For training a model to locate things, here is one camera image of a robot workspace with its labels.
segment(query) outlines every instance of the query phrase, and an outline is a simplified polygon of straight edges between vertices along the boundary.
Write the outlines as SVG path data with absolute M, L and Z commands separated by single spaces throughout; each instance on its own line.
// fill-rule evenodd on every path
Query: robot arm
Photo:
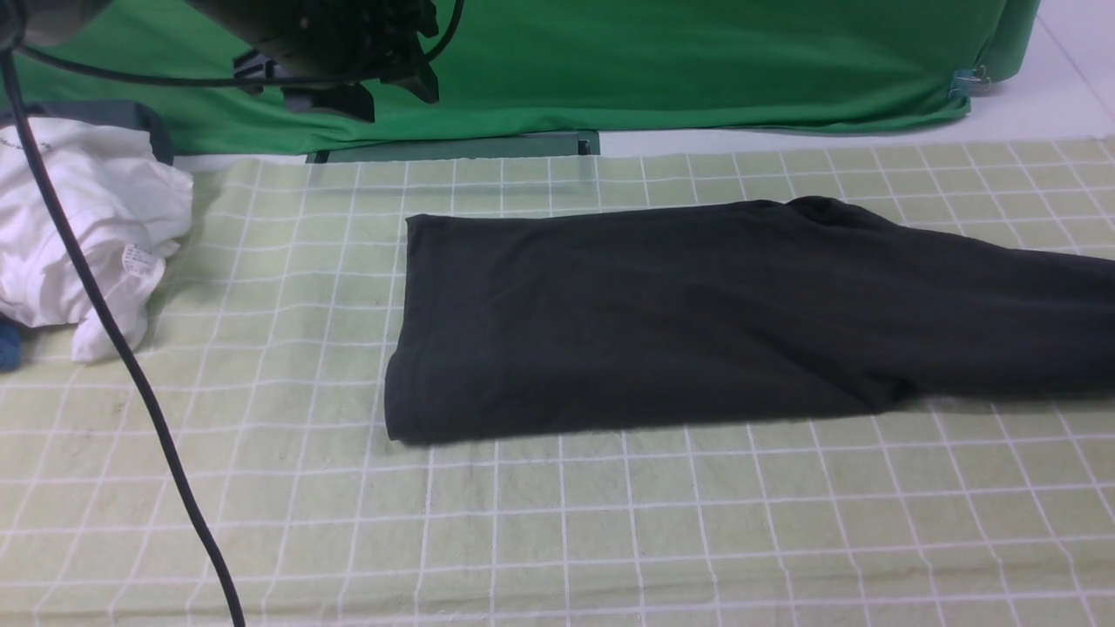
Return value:
M 0 32 L 16 42 L 64 44 L 112 0 L 0 0 Z M 185 0 L 252 49 L 233 62 L 236 78 L 351 76 L 367 71 L 438 102 L 437 76 L 418 36 L 438 33 L 433 0 Z M 245 88 L 249 94 L 262 91 Z M 374 122 L 371 95 L 359 84 L 323 80 L 283 88 L 295 113 L 330 113 Z

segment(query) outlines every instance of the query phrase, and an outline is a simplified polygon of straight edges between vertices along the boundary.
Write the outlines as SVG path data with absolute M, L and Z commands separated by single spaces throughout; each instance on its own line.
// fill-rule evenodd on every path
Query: white floor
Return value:
M 602 133 L 607 156 L 834 147 L 866 143 L 944 143 L 1115 135 L 1115 10 L 1112 0 L 1044 0 L 1018 76 L 972 104 L 967 118 L 918 133 L 831 137 L 753 131 Z M 177 165 L 221 167 L 233 155 L 182 157 Z M 266 157 L 302 163 L 303 157 Z

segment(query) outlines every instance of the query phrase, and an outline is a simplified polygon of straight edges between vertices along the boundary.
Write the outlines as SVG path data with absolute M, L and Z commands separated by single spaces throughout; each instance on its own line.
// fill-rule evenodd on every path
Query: binder clip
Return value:
M 986 67 L 957 70 L 952 75 L 952 85 L 949 87 L 949 99 L 971 98 L 973 95 L 982 94 L 990 88 L 991 79 L 987 76 Z

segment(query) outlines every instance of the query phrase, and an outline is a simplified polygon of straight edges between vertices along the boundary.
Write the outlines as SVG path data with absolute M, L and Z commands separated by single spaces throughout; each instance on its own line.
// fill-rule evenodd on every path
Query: green backdrop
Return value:
M 435 62 L 443 102 L 374 84 L 378 122 L 291 115 L 278 90 L 137 87 L 21 60 L 31 99 L 127 98 L 182 153 L 301 154 L 390 139 L 555 129 L 905 129 L 962 117 L 953 73 L 1017 71 L 1038 0 L 466 0 Z M 452 2 L 438 0 L 442 21 Z M 70 44 L 83 62 L 225 77 L 244 45 L 178 0 L 117 0 Z

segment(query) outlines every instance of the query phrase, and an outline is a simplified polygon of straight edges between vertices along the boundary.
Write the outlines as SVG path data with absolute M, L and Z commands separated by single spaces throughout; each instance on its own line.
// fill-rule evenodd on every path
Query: white cloth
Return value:
M 147 300 L 174 241 L 190 232 L 193 180 L 155 161 L 147 133 L 33 118 L 31 127 L 74 233 L 128 344 L 147 334 Z M 14 126 L 0 128 L 0 314 L 28 327 L 77 325 L 72 358 L 115 355 L 27 166 Z

